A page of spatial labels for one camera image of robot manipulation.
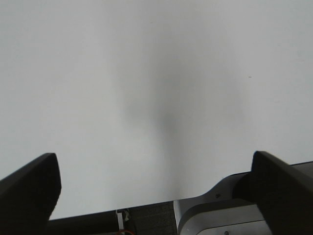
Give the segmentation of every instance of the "red wire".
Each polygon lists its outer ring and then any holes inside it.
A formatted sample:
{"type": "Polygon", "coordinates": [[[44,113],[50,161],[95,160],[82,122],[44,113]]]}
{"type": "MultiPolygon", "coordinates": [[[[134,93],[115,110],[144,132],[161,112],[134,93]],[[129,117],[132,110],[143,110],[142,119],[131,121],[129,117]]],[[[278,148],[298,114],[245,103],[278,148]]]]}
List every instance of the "red wire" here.
{"type": "Polygon", "coordinates": [[[129,231],[129,230],[126,230],[126,229],[123,229],[123,230],[118,231],[116,235],[119,235],[119,234],[121,234],[121,233],[129,233],[129,234],[131,234],[131,235],[135,235],[134,232],[129,231]]]}

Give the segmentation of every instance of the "white surface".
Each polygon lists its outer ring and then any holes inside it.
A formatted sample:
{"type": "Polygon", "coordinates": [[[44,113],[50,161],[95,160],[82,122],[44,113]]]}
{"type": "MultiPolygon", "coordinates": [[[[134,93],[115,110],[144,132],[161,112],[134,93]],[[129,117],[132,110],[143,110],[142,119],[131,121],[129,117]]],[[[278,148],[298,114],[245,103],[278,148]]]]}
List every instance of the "white surface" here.
{"type": "Polygon", "coordinates": [[[0,177],[56,152],[52,218],[313,160],[313,1],[0,1],[0,177]]]}

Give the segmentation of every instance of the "white tabletop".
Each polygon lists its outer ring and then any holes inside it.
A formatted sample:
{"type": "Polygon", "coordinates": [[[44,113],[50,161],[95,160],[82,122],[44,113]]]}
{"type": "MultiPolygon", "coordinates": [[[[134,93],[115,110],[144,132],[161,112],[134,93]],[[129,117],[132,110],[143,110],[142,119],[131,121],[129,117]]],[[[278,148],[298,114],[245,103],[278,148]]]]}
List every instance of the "white tabletop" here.
{"type": "Polygon", "coordinates": [[[52,218],[313,160],[313,1],[0,1],[0,178],[56,152],[52,218]]]}

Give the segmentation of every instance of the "cable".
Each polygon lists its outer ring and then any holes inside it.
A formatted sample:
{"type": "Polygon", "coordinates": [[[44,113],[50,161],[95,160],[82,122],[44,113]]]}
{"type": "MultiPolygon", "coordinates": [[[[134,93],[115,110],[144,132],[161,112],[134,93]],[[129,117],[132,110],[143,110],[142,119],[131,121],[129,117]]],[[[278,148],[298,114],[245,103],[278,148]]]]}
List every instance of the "cable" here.
{"type": "Polygon", "coordinates": [[[131,234],[131,235],[135,235],[134,232],[129,231],[129,230],[126,230],[126,229],[123,229],[123,230],[118,231],[118,232],[116,233],[116,235],[120,235],[120,234],[122,234],[122,233],[129,233],[129,234],[131,234]]]}

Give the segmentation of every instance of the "black plastic part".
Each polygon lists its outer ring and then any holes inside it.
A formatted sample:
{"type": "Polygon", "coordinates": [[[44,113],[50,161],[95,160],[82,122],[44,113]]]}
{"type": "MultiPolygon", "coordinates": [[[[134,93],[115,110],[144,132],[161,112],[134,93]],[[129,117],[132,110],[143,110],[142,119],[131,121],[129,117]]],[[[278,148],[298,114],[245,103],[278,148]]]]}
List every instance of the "black plastic part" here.
{"type": "Polygon", "coordinates": [[[250,190],[274,235],[313,234],[313,180],[267,152],[255,152],[250,190]]]}
{"type": "Polygon", "coordinates": [[[174,202],[129,208],[136,235],[177,235],[174,202]]]}
{"type": "Polygon", "coordinates": [[[0,181],[0,234],[39,235],[61,192],[54,153],[46,153],[0,181]]]}
{"type": "Polygon", "coordinates": [[[255,202],[250,190],[250,173],[242,177],[233,188],[232,198],[240,198],[249,202],[255,202]]]}
{"type": "Polygon", "coordinates": [[[87,235],[118,232],[115,211],[50,220],[45,235],[87,235]]]}

